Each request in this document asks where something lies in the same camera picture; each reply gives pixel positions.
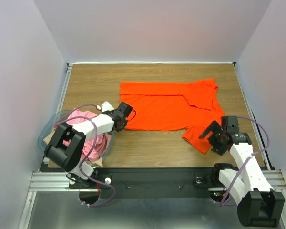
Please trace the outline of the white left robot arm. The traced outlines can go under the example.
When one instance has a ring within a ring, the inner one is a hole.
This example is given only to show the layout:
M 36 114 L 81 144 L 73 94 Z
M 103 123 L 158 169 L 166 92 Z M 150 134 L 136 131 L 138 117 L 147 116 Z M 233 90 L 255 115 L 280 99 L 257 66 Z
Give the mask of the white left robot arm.
M 44 156 L 61 167 L 65 172 L 80 178 L 81 184 L 91 188 L 96 184 L 94 169 L 86 163 L 90 154 L 82 158 L 84 144 L 93 139 L 96 145 L 97 136 L 112 131 L 120 132 L 128 124 L 127 118 L 134 111 L 133 107 L 121 102 L 114 108 L 108 101 L 102 105 L 94 105 L 101 113 L 94 118 L 84 117 L 82 123 L 70 125 L 59 120 L 54 126 L 56 130 L 44 149 Z

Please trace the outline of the orange t shirt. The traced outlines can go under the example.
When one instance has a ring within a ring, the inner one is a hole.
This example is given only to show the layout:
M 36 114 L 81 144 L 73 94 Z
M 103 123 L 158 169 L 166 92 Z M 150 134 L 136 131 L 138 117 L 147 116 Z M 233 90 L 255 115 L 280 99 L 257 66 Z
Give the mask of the orange t shirt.
M 201 153 L 211 145 L 200 134 L 212 121 L 220 122 L 225 112 L 217 100 L 214 79 L 192 83 L 122 82 L 120 100 L 136 111 L 126 129 L 175 131 Z

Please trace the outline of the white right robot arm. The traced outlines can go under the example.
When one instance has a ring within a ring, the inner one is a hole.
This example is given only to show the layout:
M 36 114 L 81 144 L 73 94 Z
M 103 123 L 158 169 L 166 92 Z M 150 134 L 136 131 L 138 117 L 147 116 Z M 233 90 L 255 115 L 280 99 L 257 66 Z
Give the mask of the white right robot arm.
M 285 198 L 267 181 L 256 160 L 258 153 L 253 151 L 249 135 L 240 132 L 238 117 L 223 116 L 221 123 L 212 121 L 199 137 L 207 138 L 217 154 L 229 152 L 237 164 L 234 167 L 219 163 L 212 168 L 210 182 L 226 189 L 220 206 L 227 205 L 232 198 L 244 227 L 277 227 Z

